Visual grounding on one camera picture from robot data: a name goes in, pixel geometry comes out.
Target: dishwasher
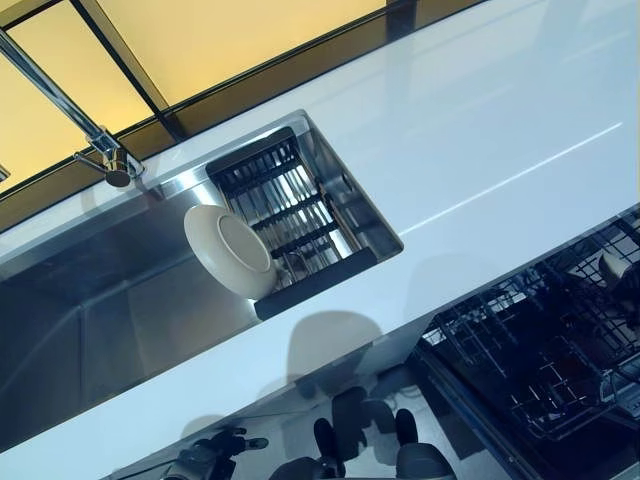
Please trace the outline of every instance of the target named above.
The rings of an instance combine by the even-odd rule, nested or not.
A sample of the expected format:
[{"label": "dishwasher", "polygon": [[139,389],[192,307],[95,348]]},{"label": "dishwasher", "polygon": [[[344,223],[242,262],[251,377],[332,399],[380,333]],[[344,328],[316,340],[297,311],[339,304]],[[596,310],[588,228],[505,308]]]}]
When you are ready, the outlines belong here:
[{"label": "dishwasher", "polygon": [[418,362],[537,459],[523,478],[640,473],[639,267],[636,206],[433,316]]}]

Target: kitchen counter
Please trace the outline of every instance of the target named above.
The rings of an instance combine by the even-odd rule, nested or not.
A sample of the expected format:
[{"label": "kitchen counter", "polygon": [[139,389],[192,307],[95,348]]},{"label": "kitchen counter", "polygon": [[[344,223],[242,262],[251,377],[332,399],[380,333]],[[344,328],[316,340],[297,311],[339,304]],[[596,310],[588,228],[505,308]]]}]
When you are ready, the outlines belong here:
[{"label": "kitchen counter", "polygon": [[[370,341],[401,358],[424,314],[632,206],[636,14],[492,0],[150,159],[152,185],[305,109],[405,249],[0,454],[0,478],[98,479]],[[0,264],[136,194],[102,182],[51,207],[0,236]]]}]

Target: white plate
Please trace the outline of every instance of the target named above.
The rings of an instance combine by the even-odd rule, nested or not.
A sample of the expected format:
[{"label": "white plate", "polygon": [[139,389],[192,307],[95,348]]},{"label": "white plate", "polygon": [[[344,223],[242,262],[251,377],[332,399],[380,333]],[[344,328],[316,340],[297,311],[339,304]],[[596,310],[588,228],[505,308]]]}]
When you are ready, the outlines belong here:
[{"label": "white plate", "polygon": [[276,268],[260,237],[226,208],[197,205],[184,231],[200,263],[232,292],[259,300],[273,290]]}]

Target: stainless steel sink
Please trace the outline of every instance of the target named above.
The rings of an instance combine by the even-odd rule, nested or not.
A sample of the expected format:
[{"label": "stainless steel sink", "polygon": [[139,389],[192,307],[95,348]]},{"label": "stainless steel sink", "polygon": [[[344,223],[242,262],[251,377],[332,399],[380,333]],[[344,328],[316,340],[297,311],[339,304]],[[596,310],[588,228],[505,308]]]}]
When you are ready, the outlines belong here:
[{"label": "stainless steel sink", "polygon": [[375,263],[401,251],[304,112],[233,142],[0,265],[0,451],[261,322],[252,302],[198,263],[183,217],[198,204],[233,208],[216,175],[283,128],[293,132],[304,168],[345,235]]}]

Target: faucet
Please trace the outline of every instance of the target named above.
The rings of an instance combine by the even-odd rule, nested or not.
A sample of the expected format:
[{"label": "faucet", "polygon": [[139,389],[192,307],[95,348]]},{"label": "faucet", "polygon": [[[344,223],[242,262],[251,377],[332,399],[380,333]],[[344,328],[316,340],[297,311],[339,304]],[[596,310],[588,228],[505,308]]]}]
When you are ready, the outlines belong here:
[{"label": "faucet", "polygon": [[144,172],[144,165],[130,156],[106,129],[101,128],[99,138],[87,136],[87,141],[102,154],[102,163],[96,163],[80,152],[74,153],[73,159],[104,174],[109,185],[126,187]]},{"label": "faucet", "polygon": [[94,162],[80,152],[73,155],[74,160],[103,173],[107,183],[114,187],[125,187],[131,180],[142,174],[144,166],[129,154],[104,127],[99,127],[91,120],[2,28],[0,28],[0,53],[85,132],[87,141],[102,154],[101,163]]}]

